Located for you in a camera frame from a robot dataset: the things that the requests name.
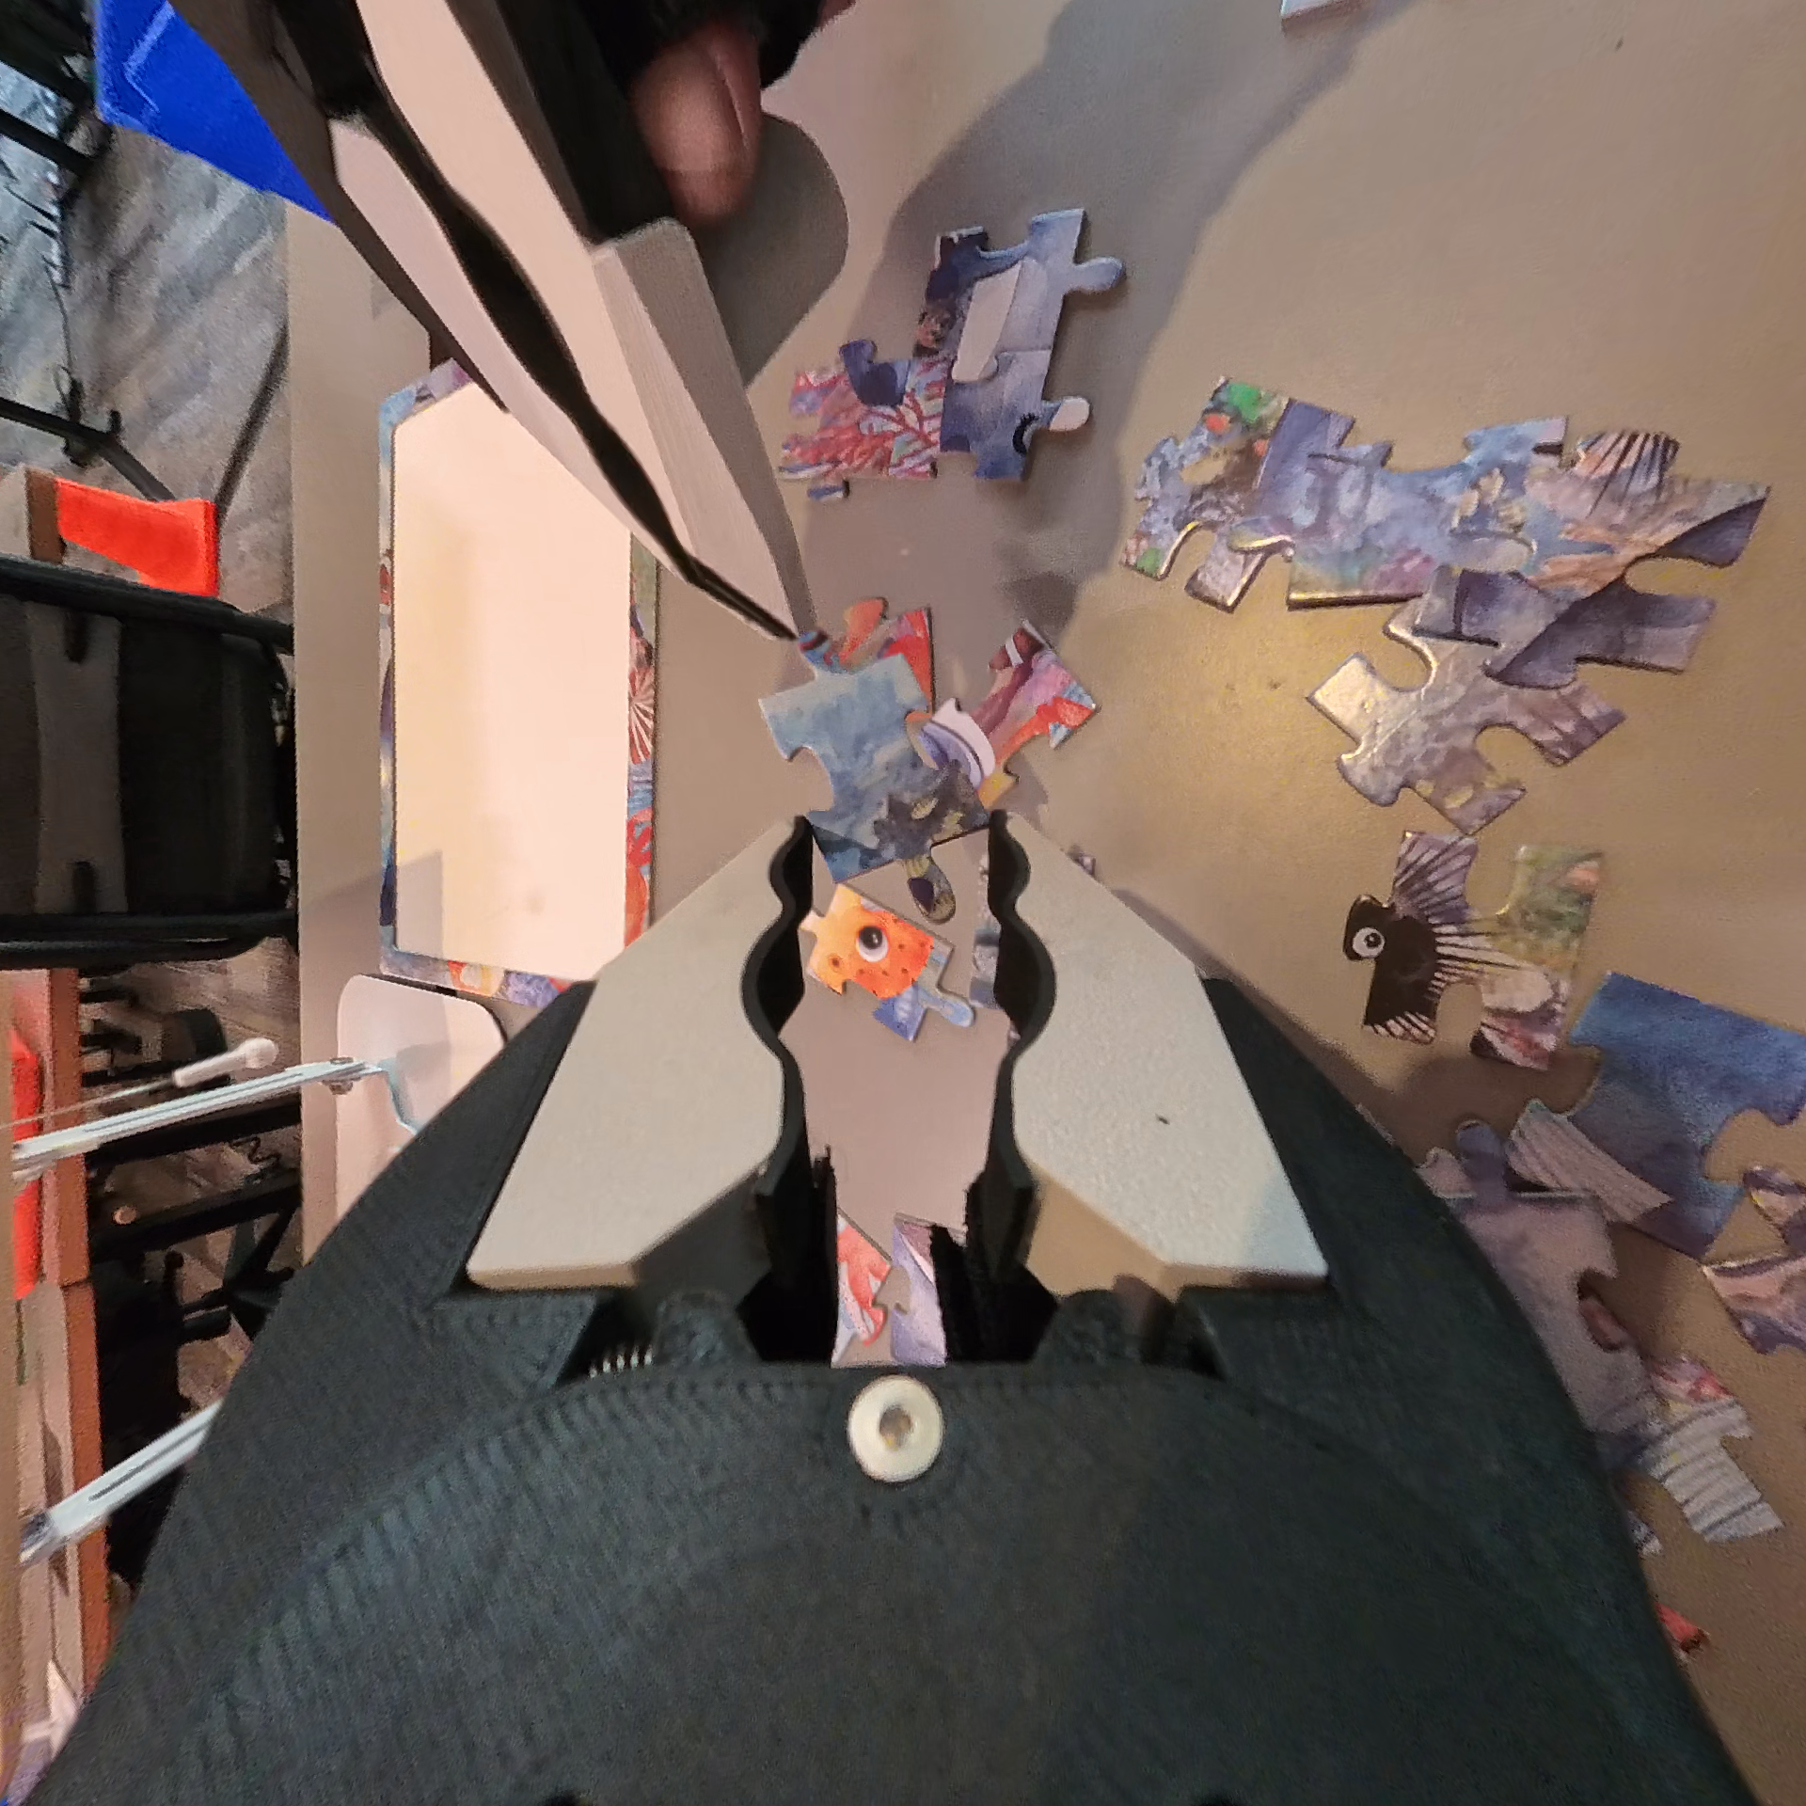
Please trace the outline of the blue plastic bin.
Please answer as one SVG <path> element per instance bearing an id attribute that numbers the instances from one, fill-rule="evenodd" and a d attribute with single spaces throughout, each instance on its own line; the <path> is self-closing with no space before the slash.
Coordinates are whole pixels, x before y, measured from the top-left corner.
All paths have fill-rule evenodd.
<path id="1" fill-rule="evenodd" d="M 169 2 L 95 2 L 97 112 L 249 189 L 329 213 L 228 64 Z"/>

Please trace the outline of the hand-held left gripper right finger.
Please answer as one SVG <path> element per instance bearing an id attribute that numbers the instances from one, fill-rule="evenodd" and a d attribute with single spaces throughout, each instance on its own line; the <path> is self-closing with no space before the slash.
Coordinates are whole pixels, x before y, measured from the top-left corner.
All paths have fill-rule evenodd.
<path id="1" fill-rule="evenodd" d="M 1227 1365 L 1199 1295 L 1326 1268 L 1203 976 L 1026 819 L 987 842 L 1011 1041 L 958 1252 L 958 1363 Z"/>

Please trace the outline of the blue white-patch puzzle piece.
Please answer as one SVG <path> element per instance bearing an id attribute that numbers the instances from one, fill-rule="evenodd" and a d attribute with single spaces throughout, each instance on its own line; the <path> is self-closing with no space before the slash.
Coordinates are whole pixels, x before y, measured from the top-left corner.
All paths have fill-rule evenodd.
<path id="1" fill-rule="evenodd" d="M 1083 211 L 1048 211 L 1003 249 L 982 228 L 939 237 L 917 325 L 956 385 L 994 379 L 1006 354 L 1049 352 L 1066 297 L 1123 280 L 1117 257 L 1077 257 L 1083 228 Z"/>

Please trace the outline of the pile of loose puzzle pieces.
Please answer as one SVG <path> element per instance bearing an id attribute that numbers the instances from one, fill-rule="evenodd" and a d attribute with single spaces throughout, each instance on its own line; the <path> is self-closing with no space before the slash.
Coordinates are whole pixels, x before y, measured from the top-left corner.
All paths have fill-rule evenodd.
<path id="1" fill-rule="evenodd" d="M 858 5 L 786 96 L 913 242 L 1081 204 L 1115 302 L 1024 494 L 884 492 L 935 595 L 1049 603 L 1095 851 L 1433 1168 L 1469 1120 L 1729 1699 L 1802 1680 L 1802 5 Z M 1474 836 L 1368 803 L 1309 695 L 1426 598 L 1624 723 Z M 1599 1317 L 1602 1283 L 1616 1323 Z"/>

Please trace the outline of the orange fabric bag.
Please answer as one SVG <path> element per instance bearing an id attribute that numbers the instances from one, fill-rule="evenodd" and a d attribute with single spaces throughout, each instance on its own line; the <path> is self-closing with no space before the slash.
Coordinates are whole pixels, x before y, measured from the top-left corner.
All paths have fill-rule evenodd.
<path id="1" fill-rule="evenodd" d="M 138 582 L 181 595 L 220 595 L 220 520 L 213 502 L 148 502 L 54 479 L 65 547 L 120 565 Z"/>

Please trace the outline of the blue mottled puzzle piece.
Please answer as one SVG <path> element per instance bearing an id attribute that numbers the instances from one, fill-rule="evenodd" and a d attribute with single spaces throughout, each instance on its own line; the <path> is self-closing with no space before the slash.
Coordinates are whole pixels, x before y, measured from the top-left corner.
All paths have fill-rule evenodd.
<path id="1" fill-rule="evenodd" d="M 1560 766 L 1613 733 L 1624 711 L 1584 682 L 1502 682 L 1485 671 L 1488 644 L 1432 637 L 1424 612 L 1426 598 L 1414 598 L 1385 627 L 1388 641 L 1426 663 L 1424 683 L 1392 685 L 1355 656 L 1309 701 L 1352 739 L 1339 769 L 1368 803 L 1392 807 L 1413 791 L 1460 834 L 1474 836 L 1525 798 L 1525 785 L 1502 779 L 1476 748 L 1481 733 L 1516 732 Z"/>

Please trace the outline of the puzzle frame board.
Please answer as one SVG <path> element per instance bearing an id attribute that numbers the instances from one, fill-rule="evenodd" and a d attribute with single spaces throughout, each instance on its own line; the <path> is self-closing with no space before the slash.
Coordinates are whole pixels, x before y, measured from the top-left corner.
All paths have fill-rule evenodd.
<path id="1" fill-rule="evenodd" d="M 381 968 L 541 1009 L 649 923 L 661 568 L 454 362 L 378 488 Z"/>

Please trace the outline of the person's right hand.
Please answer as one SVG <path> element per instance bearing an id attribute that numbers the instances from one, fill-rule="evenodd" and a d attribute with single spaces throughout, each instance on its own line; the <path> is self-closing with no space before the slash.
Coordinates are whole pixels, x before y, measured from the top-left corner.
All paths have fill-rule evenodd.
<path id="1" fill-rule="evenodd" d="M 686 228 L 710 230 L 749 201 L 764 112 L 759 44 L 742 22 L 711 20 L 657 51 L 632 81 L 630 104 Z"/>

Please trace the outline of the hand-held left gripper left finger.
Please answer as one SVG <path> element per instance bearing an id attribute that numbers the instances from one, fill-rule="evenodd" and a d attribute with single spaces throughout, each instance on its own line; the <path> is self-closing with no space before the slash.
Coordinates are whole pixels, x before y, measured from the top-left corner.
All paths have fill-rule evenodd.
<path id="1" fill-rule="evenodd" d="M 783 819 L 595 979 L 466 1262 L 490 1292 L 715 1295 L 762 1355 L 825 1363 L 834 1207 L 783 1028 L 815 844 Z"/>

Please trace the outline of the pale blue clownfish-tab puzzle piece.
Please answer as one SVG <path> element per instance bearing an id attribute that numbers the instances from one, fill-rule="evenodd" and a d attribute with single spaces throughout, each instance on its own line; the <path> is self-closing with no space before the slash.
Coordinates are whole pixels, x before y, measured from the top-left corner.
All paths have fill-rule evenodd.
<path id="1" fill-rule="evenodd" d="M 987 807 L 960 762 L 930 764 L 911 744 L 924 696 L 907 660 L 880 658 L 822 671 L 759 709 L 783 757 L 813 753 L 829 779 L 833 803 L 806 815 L 829 878 L 847 886 L 900 864 L 917 914 L 941 925 L 956 900 L 934 847 L 981 829 Z"/>

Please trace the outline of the black mesh office chair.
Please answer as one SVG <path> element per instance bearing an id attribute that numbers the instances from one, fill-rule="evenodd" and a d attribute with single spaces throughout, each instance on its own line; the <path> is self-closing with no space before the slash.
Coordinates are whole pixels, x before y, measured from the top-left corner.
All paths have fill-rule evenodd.
<path id="1" fill-rule="evenodd" d="M 292 625 L 3 560 L 3 968 L 299 943 Z"/>

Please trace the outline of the orange green puzzle piece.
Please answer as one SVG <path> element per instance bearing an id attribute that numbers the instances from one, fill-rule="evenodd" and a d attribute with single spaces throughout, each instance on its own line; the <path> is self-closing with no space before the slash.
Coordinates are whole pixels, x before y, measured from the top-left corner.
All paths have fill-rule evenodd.
<path id="1" fill-rule="evenodd" d="M 823 627 L 806 632 L 797 652 L 815 674 L 856 674 L 870 663 L 900 658 L 923 695 L 916 709 L 934 707 L 934 622 L 927 609 L 892 614 L 884 598 L 864 598 L 843 610 L 838 635 Z"/>

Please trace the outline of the red white banded puzzle piece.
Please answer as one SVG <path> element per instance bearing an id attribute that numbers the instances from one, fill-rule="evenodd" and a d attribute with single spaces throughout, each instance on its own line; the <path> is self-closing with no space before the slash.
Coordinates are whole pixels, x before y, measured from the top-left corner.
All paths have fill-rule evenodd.
<path id="1" fill-rule="evenodd" d="M 1024 622 L 990 660 L 992 683 L 971 707 L 955 698 L 907 719 L 909 744 L 934 767 L 960 771 L 982 804 L 995 807 L 1014 785 L 1009 762 L 1036 737 L 1063 744 L 1097 703 L 1042 632 Z"/>

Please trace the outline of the orange pufferfish puzzle piece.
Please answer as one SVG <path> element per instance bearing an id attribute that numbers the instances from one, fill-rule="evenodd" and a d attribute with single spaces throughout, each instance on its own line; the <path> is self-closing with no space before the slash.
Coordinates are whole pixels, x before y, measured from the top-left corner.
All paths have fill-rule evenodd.
<path id="1" fill-rule="evenodd" d="M 872 1020 L 913 1042 L 927 1016 L 963 1030 L 977 1021 L 969 1000 L 941 990 L 952 959 L 945 938 L 874 905 L 849 886 L 836 886 L 825 912 L 801 919 L 809 938 L 806 973 L 843 996 L 861 987 L 872 1000 Z"/>

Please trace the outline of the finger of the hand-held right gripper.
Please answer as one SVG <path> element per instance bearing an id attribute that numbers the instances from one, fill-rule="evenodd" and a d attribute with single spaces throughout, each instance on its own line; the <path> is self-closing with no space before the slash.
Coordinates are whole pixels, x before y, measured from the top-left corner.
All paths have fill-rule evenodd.
<path id="1" fill-rule="evenodd" d="M 352 220 L 420 290 L 464 368 L 677 575 L 736 610 L 738 588 L 680 543 L 651 478 L 597 410 L 549 309 L 490 228 L 456 196 L 415 184 L 435 170 L 412 139 L 396 150 L 361 120 L 333 120 L 329 139 Z"/>
<path id="2" fill-rule="evenodd" d="M 785 73 L 820 5 L 582 5 L 613 80 L 661 38 L 715 17 L 759 44 L 759 81 Z M 713 270 L 669 211 L 635 233 L 584 242 L 524 150 L 454 149 L 432 156 L 409 125 L 376 112 L 370 131 L 401 137 L 437 184 L 481 220 L 549 309 L 597 410 L 630 442 L 661 492 L 680 543 L 738 588 L 722 609 L 773 641 L 793 641 L 810 600 L 796 531 L 762 451 Z"/>

